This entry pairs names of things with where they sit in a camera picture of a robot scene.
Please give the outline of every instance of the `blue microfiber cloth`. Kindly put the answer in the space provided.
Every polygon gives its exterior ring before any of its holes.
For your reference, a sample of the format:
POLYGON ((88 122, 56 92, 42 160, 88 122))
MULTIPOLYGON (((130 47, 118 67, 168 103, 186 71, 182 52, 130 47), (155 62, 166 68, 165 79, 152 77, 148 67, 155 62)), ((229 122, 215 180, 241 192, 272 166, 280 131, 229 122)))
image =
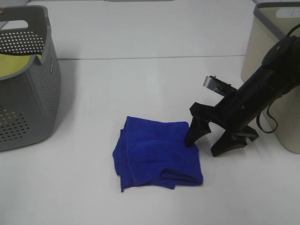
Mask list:
POLYGON ((113 151, 116 173, 125 188, 157 185, 201 185, 199 150, 186 147, 188 123, 162 123, 127 117, 113 151))

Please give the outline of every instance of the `cable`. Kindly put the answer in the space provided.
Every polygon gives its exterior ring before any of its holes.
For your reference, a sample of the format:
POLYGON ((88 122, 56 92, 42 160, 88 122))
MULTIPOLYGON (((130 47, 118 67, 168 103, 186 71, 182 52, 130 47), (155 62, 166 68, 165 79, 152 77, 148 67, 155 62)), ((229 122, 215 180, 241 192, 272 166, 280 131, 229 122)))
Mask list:
POLYGON ((288 33, 287 33, 287 37, 288 36, 290 36, 295 30, 297 30, 298 28, 300 27, 300 23, 297 25, 297 26, 295 26, 295 27, 293 27, 288 33))
POLYGON ((258 126, 263 132, 265 132, 266 134, 272 134, 272 133, 274 133, 274 131, 278 128, 278 123, 277 123, 276 119, 270 114, 270 107, 271 107, 271 105, 272 105, 273 103, 274 103, 274 102, 272 102, 272 103, 269 105, 268 109, 267 109, 267 115, 268 115, 268 117, 270 117, 270 118, 276 123, 276 127, 275 127, 273 130, 271 130, 271 131, 265 131, 265 130, 262 128, 261 123, 260 123, 260 116, 261 116, 261 113, 258 114, 258 116, 256 117, 256 123, 257 123, 257 126, 258 126))

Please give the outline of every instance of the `towel fold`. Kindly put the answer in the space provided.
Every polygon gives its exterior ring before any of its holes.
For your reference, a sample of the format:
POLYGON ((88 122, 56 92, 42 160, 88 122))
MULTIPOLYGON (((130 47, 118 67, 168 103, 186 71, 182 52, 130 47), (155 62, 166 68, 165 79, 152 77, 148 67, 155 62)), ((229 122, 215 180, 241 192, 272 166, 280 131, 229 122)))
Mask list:
POLYGON ((199 150, 185 147, 188 123, 162 123, 127 117, 113 151, 116 173, 125 188, 157 185, 201 185, 199 150))

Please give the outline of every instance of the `yellow cloth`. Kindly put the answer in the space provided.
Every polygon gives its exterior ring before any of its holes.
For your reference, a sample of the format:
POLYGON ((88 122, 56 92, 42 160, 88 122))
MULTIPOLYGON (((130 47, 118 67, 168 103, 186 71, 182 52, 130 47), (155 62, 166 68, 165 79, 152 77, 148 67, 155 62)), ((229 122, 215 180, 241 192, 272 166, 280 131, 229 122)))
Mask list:
POLYGON ((0 77, 13 74, 28 63, 31 55, 4 55, 0 54, 0 77))

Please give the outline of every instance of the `folded towel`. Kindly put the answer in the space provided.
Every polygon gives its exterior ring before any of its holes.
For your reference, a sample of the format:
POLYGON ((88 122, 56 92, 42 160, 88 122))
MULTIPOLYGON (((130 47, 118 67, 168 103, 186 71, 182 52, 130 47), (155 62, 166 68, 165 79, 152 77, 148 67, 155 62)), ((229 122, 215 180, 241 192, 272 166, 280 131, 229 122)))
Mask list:
POLYGON ((113 151, 116 173, 125 188, 157 185, 201 185, 199 150, 187 148, 188 123, 162 123, 127 117, 113 151))

